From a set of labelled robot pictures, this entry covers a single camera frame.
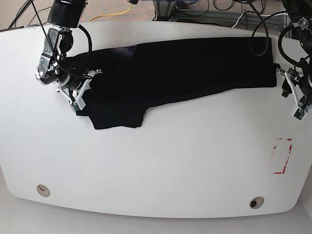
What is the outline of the red tape rectangle marking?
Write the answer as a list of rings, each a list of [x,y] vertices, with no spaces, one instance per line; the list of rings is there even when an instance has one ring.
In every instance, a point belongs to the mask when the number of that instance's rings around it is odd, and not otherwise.
[[[292,138],[278,138],[273,148],[271,170],[275,175],[285,173],[293,146]]]

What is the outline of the aluminium frame stand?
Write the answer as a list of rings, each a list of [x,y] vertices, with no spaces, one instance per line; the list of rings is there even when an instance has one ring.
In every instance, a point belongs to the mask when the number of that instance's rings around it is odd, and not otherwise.
[[[284,11],[280,0],[252,0],[256,10],[264,17]],[[189,22],[264,30],[257,27],[260,20],[253,13],[246,0],[153,0],[155,16],[153,20],[169,22]],[[266,21],[268,31],[281,31],[289,21],[286,14],[274,16]]]

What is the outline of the black t-shirt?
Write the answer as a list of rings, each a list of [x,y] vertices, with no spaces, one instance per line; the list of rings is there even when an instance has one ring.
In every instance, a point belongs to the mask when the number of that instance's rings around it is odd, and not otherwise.
[[[97,130],[137,128],[149,108],[232,89],[272,88],[277,64],[265,38],[202,38],[93,51],[87,70],[101,69],[83,94]]]

